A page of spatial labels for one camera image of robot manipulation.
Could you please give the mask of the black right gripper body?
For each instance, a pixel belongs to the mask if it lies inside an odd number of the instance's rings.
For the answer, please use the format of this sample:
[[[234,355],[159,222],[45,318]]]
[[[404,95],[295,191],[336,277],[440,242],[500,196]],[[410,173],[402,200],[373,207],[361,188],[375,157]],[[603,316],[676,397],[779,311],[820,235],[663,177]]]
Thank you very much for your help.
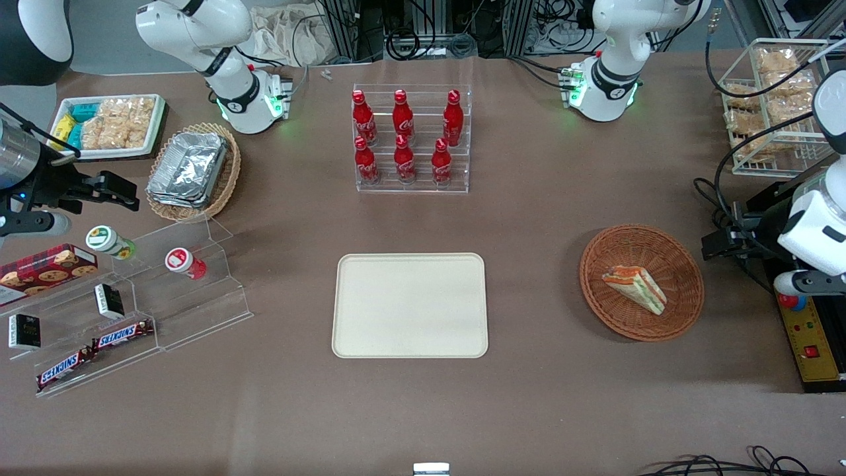
[[[96,187],[96,178],[77,171],[73,165],[46,165],[32,171],[26,178],[26,210],[61,208],[73,214],[81,213],[76,202],[106,202],[106,196]]]

